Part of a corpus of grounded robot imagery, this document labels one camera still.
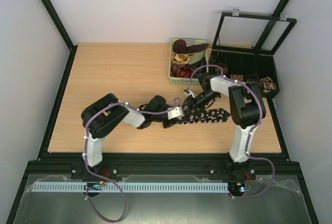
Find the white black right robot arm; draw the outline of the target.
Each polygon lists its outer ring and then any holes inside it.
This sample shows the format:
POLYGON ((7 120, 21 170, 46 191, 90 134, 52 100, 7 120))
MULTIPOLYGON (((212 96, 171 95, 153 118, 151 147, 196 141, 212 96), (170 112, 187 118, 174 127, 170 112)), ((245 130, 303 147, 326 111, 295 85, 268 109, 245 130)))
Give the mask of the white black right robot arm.
POLYGON ((242 82, 225 75, 208 75, 200 80, 203 91, 195 95, 189 87, 184 92, 187 98, 183 107, 188 110, 201 110, 211 101, 222 95, 228 97, 230 116, 236 125, 233 145, 229 151, 232 162, 226 165, 226 172, 232 178, 244 173, 242 162, 250 156, 253 136, 266 116, 266 109, 260 93, 259 84, 255 81, 242 82))

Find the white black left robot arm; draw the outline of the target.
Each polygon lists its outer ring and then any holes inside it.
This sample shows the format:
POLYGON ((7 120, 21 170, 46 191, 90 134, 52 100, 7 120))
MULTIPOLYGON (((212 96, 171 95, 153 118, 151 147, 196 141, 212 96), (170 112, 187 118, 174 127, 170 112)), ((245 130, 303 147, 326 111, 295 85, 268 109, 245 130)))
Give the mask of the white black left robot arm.
POLYGON ((105 138, 120 123, 140 130, 149 127, 152 122, 161 122, 164 128, 176 124, 184 116, 184 111, 180 98, 174 99, 173 103, 173 106, 169 105, 164 97, 156 95, 147 104, 135 108, 121 102, 112 93, 97 100, 81 113, 86 132, 83 160, 89 167, 100 164, 105 138))

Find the black white floral tie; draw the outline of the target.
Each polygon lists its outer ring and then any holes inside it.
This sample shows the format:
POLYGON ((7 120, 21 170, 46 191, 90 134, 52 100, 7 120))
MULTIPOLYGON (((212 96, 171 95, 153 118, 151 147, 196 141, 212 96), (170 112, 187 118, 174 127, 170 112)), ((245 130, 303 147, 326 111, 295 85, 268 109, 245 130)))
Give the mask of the black white floral tie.
POLYGON ((223 108, 194 110, 185 113, 179 119, 179 124, 194 123, 219 123, 226 122, 230 118, 230 113, 223 108))

